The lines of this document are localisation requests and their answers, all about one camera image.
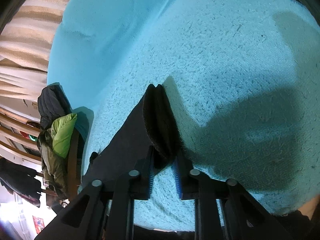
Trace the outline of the turquoise fleece bed blanket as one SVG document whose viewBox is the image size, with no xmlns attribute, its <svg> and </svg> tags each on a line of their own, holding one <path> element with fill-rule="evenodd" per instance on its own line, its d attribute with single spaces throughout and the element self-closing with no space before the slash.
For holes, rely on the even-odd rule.
<svg viewBox="0 0 320 240">
<path fill-rule="evenodd" d="M 197 169 L 277 215 L 319 194 L 319 25 L 294 0 L 70 0 L 47 81 L 79 113 L 82 173 L 161 84 Z"/>
</svg>

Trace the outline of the green olive puffer jacket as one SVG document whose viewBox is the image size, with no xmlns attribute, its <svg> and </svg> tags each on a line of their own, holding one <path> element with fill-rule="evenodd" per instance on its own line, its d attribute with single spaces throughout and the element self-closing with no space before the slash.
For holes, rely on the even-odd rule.
<svg viewBox="0 0 320 240">
<path fill-rule="evenodd" d="M 67 157 L 76 121 L 75 113 L 59 117 L 49 129 L 41 131 L 37 140 L 44 181 L 61 200 L 69 198 Z"/>
</svg>

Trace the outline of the dark clothes hanging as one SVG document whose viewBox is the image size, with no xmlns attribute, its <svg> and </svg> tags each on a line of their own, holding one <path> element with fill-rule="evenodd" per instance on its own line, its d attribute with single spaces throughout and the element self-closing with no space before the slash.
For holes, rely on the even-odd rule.
<svg viewBox="0 0 320 240">
<path fill-rule="evenodd" d="M 1 185 L 30 204 L 40 207 L 41 182 L 36 176 L 36 170 L 1 158 Z"/>
</svg>

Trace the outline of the black knit pants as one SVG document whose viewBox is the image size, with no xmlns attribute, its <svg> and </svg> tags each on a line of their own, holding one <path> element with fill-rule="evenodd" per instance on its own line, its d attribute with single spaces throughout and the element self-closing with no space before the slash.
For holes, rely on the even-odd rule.
<svg viewBox="0 0 320 240">
<path fill-rule="evenodd" d="M 162 85 L 150 84 L 110 143 L 91 159 L 80 189 L 96 179 L 115 181 L 136 165 L 149 180 L 172 163 L 182 148 L 166 91 Z"/>
</svg>

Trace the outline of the black jacket on bed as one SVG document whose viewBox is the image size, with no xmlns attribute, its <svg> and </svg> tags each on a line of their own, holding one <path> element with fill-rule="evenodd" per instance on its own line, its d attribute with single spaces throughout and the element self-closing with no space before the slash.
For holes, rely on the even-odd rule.
<svg viewBox="0 0 320 240">
<path fill-rule="evenodd" d="M 71 113 L 70 103 L 58 83 L 42 90 L 37 105 L 41 129 L 49 129 L 56 119 Z"/>
</svg>

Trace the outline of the beige striped curtain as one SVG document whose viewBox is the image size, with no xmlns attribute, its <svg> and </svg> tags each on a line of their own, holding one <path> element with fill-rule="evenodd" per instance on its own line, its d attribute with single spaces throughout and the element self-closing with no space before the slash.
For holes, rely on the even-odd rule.
<svg viewBox="0 0 320 240">
<path fill-rule="evenodd" d="M 1 33 L 1 96 L 36 101 L 69 0 L 26 0 Z"/>
</svg>

